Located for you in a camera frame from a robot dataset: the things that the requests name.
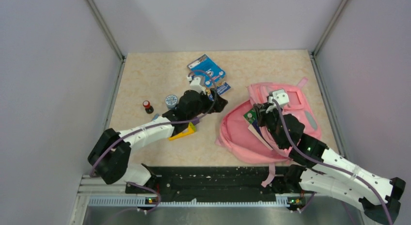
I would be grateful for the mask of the green cover book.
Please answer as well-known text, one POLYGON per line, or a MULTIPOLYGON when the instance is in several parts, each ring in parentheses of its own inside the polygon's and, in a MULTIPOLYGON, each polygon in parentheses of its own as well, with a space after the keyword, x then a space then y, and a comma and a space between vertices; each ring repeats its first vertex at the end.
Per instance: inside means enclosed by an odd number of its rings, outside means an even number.
POLYGON ((257 119, 256 112, 253 108, 244 113, 243 117, 249 124, 252 124, 257 119))

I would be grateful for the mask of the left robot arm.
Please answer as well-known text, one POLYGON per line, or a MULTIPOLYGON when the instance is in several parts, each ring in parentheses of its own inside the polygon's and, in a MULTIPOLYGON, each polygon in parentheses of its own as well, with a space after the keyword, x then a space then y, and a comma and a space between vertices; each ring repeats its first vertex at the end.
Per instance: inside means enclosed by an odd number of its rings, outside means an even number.
POLYGON ((173 109, 149 123, 123 131, 105 130, 87 158, 92 166, 91 173, 96 173, 107 185, 135 183, 144 193, 151 192, 156 184, 154 174, 143 164, 130 163, 131 153, 182 133, 190 122, 222 112, 227 103, 215 90, 211 91, 211 96, 187 90, 173 109))

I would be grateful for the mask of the blue treehouse book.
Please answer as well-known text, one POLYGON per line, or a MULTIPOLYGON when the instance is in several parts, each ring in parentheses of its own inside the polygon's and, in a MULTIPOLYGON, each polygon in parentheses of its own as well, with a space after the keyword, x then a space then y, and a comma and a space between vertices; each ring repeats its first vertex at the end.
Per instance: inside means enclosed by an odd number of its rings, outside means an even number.
POLYGON ((205 88, 208 95, 211 95, 210 89, 215 88, 211 79, 215 82, 219 95, 231 89, 231 86, 225 80, 226 72, 206 54, 188 64, 187 68, 194 71, 195 76, 201 78, 200 84, 205 88))

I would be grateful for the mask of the pink backpack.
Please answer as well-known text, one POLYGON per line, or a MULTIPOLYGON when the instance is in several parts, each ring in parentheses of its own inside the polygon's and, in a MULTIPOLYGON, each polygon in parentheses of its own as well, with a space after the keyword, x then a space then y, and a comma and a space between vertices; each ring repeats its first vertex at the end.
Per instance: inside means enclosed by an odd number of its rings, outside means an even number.
POLYGON ((304 77, 297 85, 273 82, 253 83, 247 87, 249 99, 236 106, 222 119, 216 144, 226 147, 236 158, 243 162, 268 164, 269 174, 261 183, 263 187, 268 186, 273 181, 275 163, 285 162, 290 159, 288 154, 291 148, 280 150, 267 128, 260 128, 264 139, 273 147, 273 150, 269 150, 248 130, 249 123, 243 115, 253 107, 253 104, 265 103, 269 92, 285 89, 289 96, 289 103, 283 107, 283 114, 295 116, 299 122, 305 125, 303 131, 305 134, 321 139, 321 128, 317 124, 313 111, 302 92, 302 88, 307 82, 308 79, 304 77))

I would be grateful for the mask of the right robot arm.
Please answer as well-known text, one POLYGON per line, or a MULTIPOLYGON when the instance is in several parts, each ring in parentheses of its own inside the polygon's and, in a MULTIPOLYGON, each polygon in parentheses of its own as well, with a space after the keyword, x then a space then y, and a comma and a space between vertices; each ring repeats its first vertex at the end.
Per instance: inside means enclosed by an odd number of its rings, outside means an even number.
POLYGON ((375 175, 345 159, 324 142, 303 132, 305 125, 283 114, 277 102, 254 104, 253 124, 274 152, 296 164, 284 177, 290 192, 327 194, 362 211, 369 219, 392 225, 399 215, 406 182, 375 175))

